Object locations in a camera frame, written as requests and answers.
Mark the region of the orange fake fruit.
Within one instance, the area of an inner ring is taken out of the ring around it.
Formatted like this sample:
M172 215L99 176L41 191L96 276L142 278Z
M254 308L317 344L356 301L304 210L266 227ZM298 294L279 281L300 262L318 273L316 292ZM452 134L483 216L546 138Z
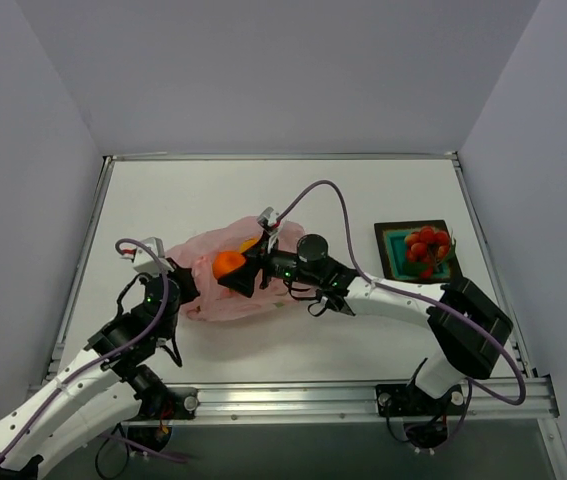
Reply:
M212 263L212 273L219 280L235 270L240 269L246 263L244 255L237 251L219 252Z

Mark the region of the pink plastic bag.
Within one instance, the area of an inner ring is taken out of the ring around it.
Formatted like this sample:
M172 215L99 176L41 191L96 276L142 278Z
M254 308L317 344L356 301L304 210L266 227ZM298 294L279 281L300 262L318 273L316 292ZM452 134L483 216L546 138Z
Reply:
M273 280L251 298L217 283L212 263L219 252L239 251L241 244L259 237L263 230L255 216L243 217L230 225L204 232L166 251L179 266L192 270L199 296L181 306L180 312L194 321L222 322L264 314L295 302L280 280Z

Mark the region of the red fake berry cluster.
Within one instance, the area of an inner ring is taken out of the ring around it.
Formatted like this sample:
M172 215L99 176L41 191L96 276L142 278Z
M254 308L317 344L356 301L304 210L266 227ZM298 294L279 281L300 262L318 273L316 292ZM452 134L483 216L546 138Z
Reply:
M445 229L426 225L404 238L403 272L420 280L443 282L458 271L456 239Z

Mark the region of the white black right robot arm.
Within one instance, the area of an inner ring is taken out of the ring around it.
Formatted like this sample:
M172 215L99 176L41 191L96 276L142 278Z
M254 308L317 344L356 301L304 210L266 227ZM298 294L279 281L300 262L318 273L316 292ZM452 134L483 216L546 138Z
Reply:
M219 285L247 298L277 279L287 287L314 289L317 302L327 310L386 317L429 330L437 348L410 384L432 399L464 379L488 379L497 361L507 356L513 323L471 280L400 286L373 278L332 258L320 235L303 236L289 252L263 234L242 252L217 254L212 271Z

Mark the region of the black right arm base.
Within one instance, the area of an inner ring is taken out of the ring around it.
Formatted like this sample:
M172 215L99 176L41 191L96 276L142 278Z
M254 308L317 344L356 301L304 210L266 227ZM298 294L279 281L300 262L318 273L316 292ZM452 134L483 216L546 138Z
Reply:
M466 406L459 385L453 386L442 397L432 398L412 382L381 383L375 386L378 414L389 418L459 416Z

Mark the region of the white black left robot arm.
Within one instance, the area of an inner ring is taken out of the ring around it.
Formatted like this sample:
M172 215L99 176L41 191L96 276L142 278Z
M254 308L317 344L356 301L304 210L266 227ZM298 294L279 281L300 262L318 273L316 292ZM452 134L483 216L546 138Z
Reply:
M107 428L133 419L190 420L195 390L175 392L149 365L155 353L176 365L178 312L199 292L188 269L137 275L144 298L92 335L59 374L0 420L0 479L39 479Z

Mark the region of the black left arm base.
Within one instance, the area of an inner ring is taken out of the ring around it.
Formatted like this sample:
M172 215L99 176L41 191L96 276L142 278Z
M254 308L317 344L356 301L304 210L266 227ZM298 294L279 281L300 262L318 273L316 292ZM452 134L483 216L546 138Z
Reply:
M160 394L153 419L193 420L199 404L199 391L196 388L169 387Z

